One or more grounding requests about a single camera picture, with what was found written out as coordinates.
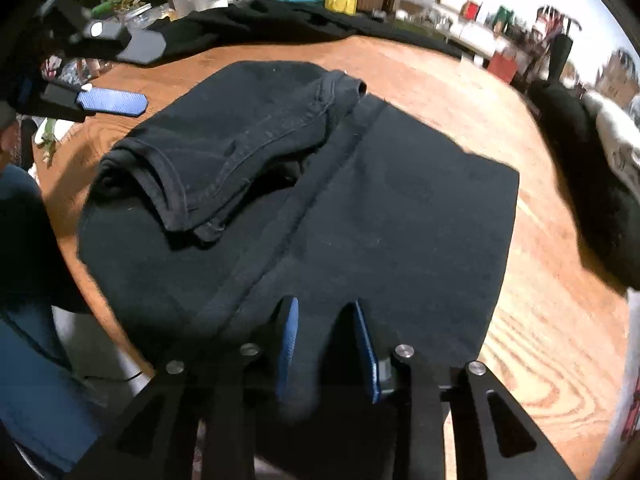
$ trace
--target black garment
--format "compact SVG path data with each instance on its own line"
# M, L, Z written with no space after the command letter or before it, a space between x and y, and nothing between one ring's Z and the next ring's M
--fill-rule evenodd
M292 416L357 297L434 361L478 355L518 175L363 92L309 63L235 63L104 157L79 255L151 362L179 336L244 342L286 294Z
M319 43L343 40L355 34L413 44L462 58L460 49L429 36L363 16L331 12L321 6L275 0L243 1L226 9L192 12L174 22L165 18L155 22L150 30L160 32L166 41L161 63L226 44Z
M528 95L566 179L580 234L623 285L640 287L640 205L610 170L595 120L559 82L536 81Z

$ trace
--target white plant pot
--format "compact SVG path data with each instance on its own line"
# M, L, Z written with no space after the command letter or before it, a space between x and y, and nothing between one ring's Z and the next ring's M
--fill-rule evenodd
M207 8L207 0L174 0L174 9L178 18L183 18L194 10L205 10Z

